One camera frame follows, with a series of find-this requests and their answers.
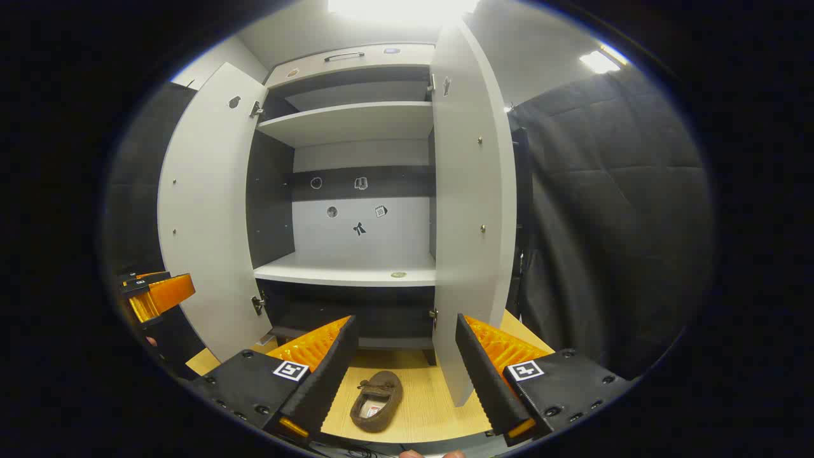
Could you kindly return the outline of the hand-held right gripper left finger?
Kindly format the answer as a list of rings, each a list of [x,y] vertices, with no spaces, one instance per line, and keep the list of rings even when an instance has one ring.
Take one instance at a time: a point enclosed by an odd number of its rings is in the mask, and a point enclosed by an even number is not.
[[[357,317],[346,316],[267,353],[239,351],[192,380],[190,388],[256,429],[311,441],[322,429],[358,343]]]

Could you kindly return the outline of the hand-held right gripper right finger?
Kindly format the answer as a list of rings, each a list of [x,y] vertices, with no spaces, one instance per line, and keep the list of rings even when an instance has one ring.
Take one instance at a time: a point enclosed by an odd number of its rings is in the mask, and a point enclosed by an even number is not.
[[[457,316],[455,341],[492,432],[510,447],[576,426],[635,386],[577,350],[542,350],[470,316]]]

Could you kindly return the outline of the brown fuzzy shoe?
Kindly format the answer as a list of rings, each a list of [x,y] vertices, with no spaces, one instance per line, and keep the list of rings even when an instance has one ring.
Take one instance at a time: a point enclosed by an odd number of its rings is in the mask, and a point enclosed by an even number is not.
[[[392,371],[379,371],[358,383],[359,394],[350,410],[357,428],[378,434],[390,426],[404,399],[404,388]]]

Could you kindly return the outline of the grey cabinet door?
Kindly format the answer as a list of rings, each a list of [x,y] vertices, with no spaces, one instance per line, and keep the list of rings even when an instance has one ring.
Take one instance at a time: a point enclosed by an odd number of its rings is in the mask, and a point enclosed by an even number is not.
[[[161,256],[189,274],[195,294],[181,308],[201,342],[226,361],[270,330],[259,298],[246,221],[247,169],[265,100],[261,83],[230,63],[209,76],[181,114],[161,167],[157,225]]]
[[[496,75],[460,20],[442,26],[431,62],[436,157],[436,327],[433,342],[454,406],[473,391],[455,342],[457,317],[497,326],[513,270],[516,171]]]

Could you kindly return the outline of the grey shoe cabinet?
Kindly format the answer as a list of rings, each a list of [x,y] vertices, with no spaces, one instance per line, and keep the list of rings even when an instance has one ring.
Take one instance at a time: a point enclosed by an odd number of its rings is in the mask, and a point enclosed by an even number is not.
[[[252,117],[258,125],[359,102],[432,104],[431,62],[442,26],[433,43],[346,46],[276,65],[264,81],[246,73],[267,91]],[[246,183],[253,270],[296,251],[329,257],[428,254],[436,267],[435,125],[425,139],[304,148],[270,138],[257,125]],[[344,310],[359,319],[366,346],[428,348],[437,363],[436,285],[360,288],[255,281],[260,296],[253,305],[271,330],[311,330]]]

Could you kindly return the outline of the white cabinet shelf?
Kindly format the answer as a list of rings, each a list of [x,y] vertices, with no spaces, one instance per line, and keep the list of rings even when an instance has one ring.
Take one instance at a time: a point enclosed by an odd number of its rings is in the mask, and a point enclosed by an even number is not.
[[[276,117],[257,130],[292,148],[341,142],[425,139],[435,123],[430,102],[359,102]]]
[[[296,251],[257,267],[254,276],[282,283],[360,288],[436,285],[435,260],[428,254],[412,258],[374,258],[362,254],[329,257]]]

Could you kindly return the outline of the black backdrop cloth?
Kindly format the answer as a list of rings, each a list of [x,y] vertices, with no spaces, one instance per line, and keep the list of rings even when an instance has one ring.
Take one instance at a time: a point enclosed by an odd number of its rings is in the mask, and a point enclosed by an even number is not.
[[[710,180],[671,99],[637,69],[553,88],[509,113],[531,188],[521,320],[625,379],[674,343],[716,259]]]

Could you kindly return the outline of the ceiling light panel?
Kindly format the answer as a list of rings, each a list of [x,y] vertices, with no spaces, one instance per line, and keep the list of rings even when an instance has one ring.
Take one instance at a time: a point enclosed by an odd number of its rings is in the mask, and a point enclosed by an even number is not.
[[[629,60],[613,47],[600,44],[599,49],[579,56],[579,61],[595,74],[621,71],[629,66]]]
[[[480,0],[328,0],[342,18],[385,24],[445,24],[471,14]]]

